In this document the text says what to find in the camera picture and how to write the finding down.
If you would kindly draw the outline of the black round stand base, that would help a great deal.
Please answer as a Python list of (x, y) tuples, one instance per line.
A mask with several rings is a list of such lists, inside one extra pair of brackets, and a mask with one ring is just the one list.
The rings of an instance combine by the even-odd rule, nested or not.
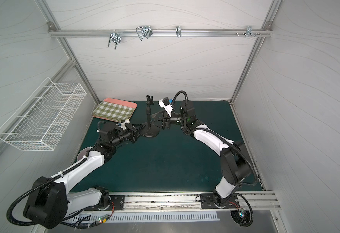
[(152, 137), (156, 137), (158, 136), (160, 133), (160, 129), (158, 127), (156, 128), (148, 128), (148, 127), (144, 127), (141, 131), (140, 131), (140, 135), (143, 137), (148, 137), (148, 138), (152, 138)]

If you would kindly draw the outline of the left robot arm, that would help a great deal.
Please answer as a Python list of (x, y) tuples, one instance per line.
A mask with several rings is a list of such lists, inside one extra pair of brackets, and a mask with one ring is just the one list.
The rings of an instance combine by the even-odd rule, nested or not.
[(65, 224), (68, 218), (87, 207), (106, 209), (111, 199), (109, 191), (94, 186), (85, 191), (72, 193), (71, 190), (86, 176), (103, 166), (127, 141), (135, 143), (143, 124), (98, 122), (99, 136), (94, 146), (80, 152), (81, 158), (69, 168), (52, 177), (40, 177), (30, 190), (18, 197), (8, 208), (6, 218), (17, 226), (41, 225), (52, 229)]

